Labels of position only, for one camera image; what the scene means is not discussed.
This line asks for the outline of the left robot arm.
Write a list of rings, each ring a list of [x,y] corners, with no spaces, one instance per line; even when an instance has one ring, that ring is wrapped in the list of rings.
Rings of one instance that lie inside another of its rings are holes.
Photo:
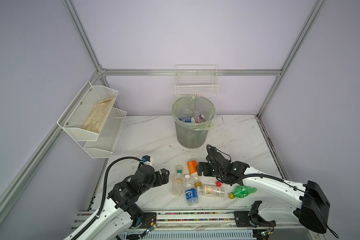
[[[129,228],[141,226],[143,210],[136,204],[139,197],[151,188],[169,182],[170,171],[155,169],[140,163],[136,173],[114,185],[101,206],[67,240],[114,240]]]

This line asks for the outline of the blue label water bottle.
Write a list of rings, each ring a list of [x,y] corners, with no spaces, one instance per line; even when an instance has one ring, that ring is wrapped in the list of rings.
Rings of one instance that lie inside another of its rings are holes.
[[[180,119],[194,118],[194,117],[198,117],[199,115],[200,113],[196,110],[184,108],[181,112]]]

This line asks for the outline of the blue label front bottle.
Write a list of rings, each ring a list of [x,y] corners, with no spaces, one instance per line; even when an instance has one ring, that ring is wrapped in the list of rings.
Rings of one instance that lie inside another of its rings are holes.
[[[199,203],[197,189],[195,188],[189,174],[184,176],[184,190],[186,201],[189,206],[193,206]]]

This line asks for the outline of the orange label bottle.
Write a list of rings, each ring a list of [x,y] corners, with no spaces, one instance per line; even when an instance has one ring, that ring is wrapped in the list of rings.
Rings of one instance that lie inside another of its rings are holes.
[[[195,160],[190,160],[189,162],[187,162],[187,166],[189,169],[189,173],[190,173],[190,177],[192,178],[192,180],[194,181],[194,183],[197,183],[200,181],[198,172],[197,172],[197,162]]]

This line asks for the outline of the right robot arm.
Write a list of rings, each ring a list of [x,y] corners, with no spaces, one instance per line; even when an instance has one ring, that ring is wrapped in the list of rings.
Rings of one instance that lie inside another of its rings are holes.
[[[277,221],[296,222],[318,234],[325,234],[330,230],[330,202],[317,183],[308,181],[302,184],[284,180],[225,157],[225,153],[207,145],[206,161],[197,163],[193,169],[198,176],[214,177],[220,183],[238,185],[242,190],[253,187],[287,202],[285,207],[267,204],[261,208],[263,202],[256,200],[246,217],[237,218],[238,222],[254,228],[273,227]]]

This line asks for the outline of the pepsi blue label bottle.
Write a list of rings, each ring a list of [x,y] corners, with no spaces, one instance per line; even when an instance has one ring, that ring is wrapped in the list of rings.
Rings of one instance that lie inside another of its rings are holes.
[[[196,124],[193,116],[181,116],[179,120],[189,124]]]

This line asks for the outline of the green cap clear bottle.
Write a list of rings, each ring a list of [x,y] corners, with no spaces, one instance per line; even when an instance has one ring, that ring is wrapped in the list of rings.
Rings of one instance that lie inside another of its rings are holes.
[[[176,166],[176,172],[173,178],[172,193],[180,196],[184,192],[184,168],[182,165]]]

